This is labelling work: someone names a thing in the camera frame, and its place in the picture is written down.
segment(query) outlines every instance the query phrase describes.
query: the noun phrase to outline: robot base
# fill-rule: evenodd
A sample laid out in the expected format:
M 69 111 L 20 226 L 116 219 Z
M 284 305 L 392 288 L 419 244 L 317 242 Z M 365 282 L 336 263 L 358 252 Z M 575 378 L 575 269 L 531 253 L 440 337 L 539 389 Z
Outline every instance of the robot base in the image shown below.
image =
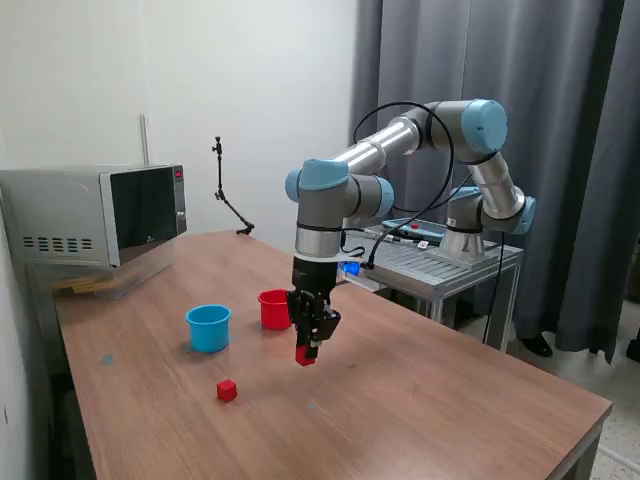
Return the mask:
M 466 268 L 467 270 L 476 270 L 486 267 L 493 263 L 493 256 L 483 253 L 481 256 L 465 256 L 464 253 L 452 256 L 449 252 L 443 251 L 440 248 L 432 248 L 425 252 L 425 256 L 438 260 L 439 262 L 455 265 L 456 267 Z
M 492 263 L 485 254 L 484 242 L 479 233 L 447 230 L 438 248 L 425 252 L 434 260 L 462 267 L 467 270 L 482 268 Z

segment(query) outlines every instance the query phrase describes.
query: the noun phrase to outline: curtain fold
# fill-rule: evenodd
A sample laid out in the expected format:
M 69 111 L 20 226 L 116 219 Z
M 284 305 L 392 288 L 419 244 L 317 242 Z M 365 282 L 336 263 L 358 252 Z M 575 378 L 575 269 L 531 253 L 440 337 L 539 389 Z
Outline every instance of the curtain fold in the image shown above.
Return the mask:
M 632 59 L 640 6 L 627 2 L 624 16 L 623 7 L 623 0 L 362 0 L 368 15 L 360 17 L 366 35 L 357 56 L 378 58 L 356 75 L 352 112 L 358 120 L 397 100 L 501 102 L 509 116 L 503 155 L 516 184 L 538 201 L 531 232 L 508 238 L 525 248 L 518 334 L 554 331 L 559 348 L 600 348 L 608 359 L 640 228 L 640 188 L 630 188 L 640 181 L 640 65 Z M 401 111 L 380 112 L 362 134 Z M 435 195 L 445 155 L 427 149 L 387 165 L 399 207 L 421 209 Z M 466 175 L 458 167 L 453 183 Z

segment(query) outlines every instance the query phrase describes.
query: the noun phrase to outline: floor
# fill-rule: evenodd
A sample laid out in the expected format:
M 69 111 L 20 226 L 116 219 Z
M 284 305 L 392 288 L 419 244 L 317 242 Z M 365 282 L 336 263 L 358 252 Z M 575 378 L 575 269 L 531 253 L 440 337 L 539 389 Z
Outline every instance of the floor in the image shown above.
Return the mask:
M 594 356 L 586 351 L 556 351 L 552 358 L 540 358 L 515 339 L 507 349 L 508 353 L 525 362 L 613 401 L 613 413 L 605 423 L 601 444 L 636 463 L 640 463 L 640 363 L 629 360 L 625 350 L 639 327 L 640 305 L 625 302 L 620 317 L 618 348 L 611 365 L 607 364 L 602 352 Z M 477 321 L 463 331 L 480 337 L 483 328 L 483 322 Z M 553 335 L 546 338 L 553 344 Z M 640 480 L 640 475 L 598 452 L 591 478 Z

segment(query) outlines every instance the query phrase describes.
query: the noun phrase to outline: light blue joint cap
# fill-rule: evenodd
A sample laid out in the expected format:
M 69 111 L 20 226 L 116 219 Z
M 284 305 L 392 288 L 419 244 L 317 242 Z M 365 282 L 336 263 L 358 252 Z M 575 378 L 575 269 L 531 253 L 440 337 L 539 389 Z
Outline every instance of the light blue joint cap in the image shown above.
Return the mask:
M 374 217 L 381 217 L 382 215 L 385 215 L 389 210 L 391 210 L 391 207 L 393 207 L 395 195 L 393 193 L 393 187 L 387 180 L 380 177 L 376 178 L 378 179 L 378 182 L 380 182 L 381 196 L 380 207 L 378 208 L 378 211 L 376 212 Z
M 472 197 L 474 195 L 478 195 L 480 193 L 479 187 L 462 187 L 460 190 L 456 192 L 456 194 L 451 197 L 451 200 L 457 200 L 458 198 L 464 197 Z
M 507 139 L 507 113 L 495 100 L 473 100 L 462 112 L 462 133 L 478 153 L 497 152 Z
M 349 166 L 334 160 L 307 160 L 298 179 L 303 190 L 327 190 L 349 179 Z
M 296 203 L 298 203 L 298 178 L 301 170 L 301 168 L 294 168 L 287 174 L 284 181 L 284 191 L 287 193 L 287 197 Z
M 518 225 L 513 230 L 512 233 L 516 235 L 524 235 L 531 228 L 531 224 L 533 223 L 533 218 L 536 215 L 536 199 L 533 197 L 527 197 L 526 203 L 524 204 L 524 212 L 522 212 L 522 216 L 518 221 Z

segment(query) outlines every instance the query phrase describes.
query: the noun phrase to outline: flexible arm stand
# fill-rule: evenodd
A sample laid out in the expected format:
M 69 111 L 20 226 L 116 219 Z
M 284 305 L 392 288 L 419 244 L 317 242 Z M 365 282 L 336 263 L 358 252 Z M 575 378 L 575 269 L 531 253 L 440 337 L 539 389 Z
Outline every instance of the flexible arm stand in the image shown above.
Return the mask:
M 220 142 L 220 137 L 216 137 L 216 145 L 211 147 L 211 150 L 216 152 L 218 155 L 218 191 L 216 192 L 216 200 L 222 200 L 224 204 L 231 209 L 231 211 L 240 219 L 242 223 L 244 223 L 245 228 L 241 228 L 240 230 L 236 230 L 237 234 L 244 233 L 245 235 L 250 235 L 251 231 L 256 228 L 255 225 L 245 219 L 240 212 L 238 212 L 233 205 L 227 200 L 227 197 L 224 195 L 224 191 L 222 190 L 222 143 Z

